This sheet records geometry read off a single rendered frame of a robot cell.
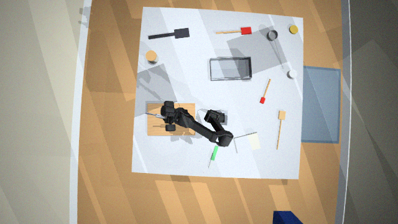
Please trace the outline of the grey cylinder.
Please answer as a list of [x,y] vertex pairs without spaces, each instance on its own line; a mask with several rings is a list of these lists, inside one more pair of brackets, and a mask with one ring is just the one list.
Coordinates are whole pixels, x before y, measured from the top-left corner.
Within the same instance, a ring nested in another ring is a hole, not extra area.
[[297,71],[294,70],[294,69],[292,69],[292,70],[290,70],[290,71],[287,72],[287,77],[288,77],[289,79],[293,79],[293,78],[295,78],[296,76],[297,76]]

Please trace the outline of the tan cylinder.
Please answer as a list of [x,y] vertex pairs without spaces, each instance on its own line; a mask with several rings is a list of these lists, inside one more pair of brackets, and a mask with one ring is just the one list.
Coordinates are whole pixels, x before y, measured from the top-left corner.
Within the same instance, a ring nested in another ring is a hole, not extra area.
[[159,57],[158,57],[158,55],[157,55],[153,50],[150,50],[150,51],[148,51],[148,52],[146,53],[146,59],[147,59],[150,63],[155,64],[155,63],[158,62]]

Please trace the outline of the wooden board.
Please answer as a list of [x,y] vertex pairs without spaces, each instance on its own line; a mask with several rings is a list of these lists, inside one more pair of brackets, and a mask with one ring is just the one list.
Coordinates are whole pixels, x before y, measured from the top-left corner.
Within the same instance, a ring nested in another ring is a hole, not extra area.
[[[147,112],[152,114],[160,114],[160,109],[163,103],[148,103]],[[183,108],[188,110],[188,113],[192,115],[195,119],[195,103],[174,103],[174,108]],[[195,135],[195,131],[190,128],[184,128],[175,123],[175,131],[165,131],[164,120],[161,118],[156,118],[153,115],[147,115],[147,135],[148,136],[189,136]]]

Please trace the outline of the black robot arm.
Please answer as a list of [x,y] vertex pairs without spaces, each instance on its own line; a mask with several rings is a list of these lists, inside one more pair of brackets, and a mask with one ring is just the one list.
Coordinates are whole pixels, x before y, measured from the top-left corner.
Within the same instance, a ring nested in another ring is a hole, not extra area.
[[[161,116],[172,117],[172,121],[175,124],[196,131],[210,142],[216,143],[219,147],[228,147],[234,138],[233,134],[230,131],[225,131],[220,124],[225,122],[224,113],[219,113],[215,110],[208,110],[204,117],[204,120],[210,123],[215,131],[195,121],[194,117],[188,113],[188,110],[181,107],[175,109],[172,106],[163,105],[160,109],[160,114]],[[219,142],[216,142],[217,138]]]

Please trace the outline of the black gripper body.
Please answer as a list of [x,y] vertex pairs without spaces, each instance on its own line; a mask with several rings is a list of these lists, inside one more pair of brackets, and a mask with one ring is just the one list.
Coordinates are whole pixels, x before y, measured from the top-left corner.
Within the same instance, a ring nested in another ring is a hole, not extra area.
[[[164,102],[164,106],[172,106],[172,107],[174,107],[174,102],[173,101],[165,101]],[[174,123],[173,121],[172,121],[172,117],[168,117],[167,116],[167,123],[168,124],[166,124],[165,125],[165,131],[175,131],[175,124],[172,124],[172,123]]]

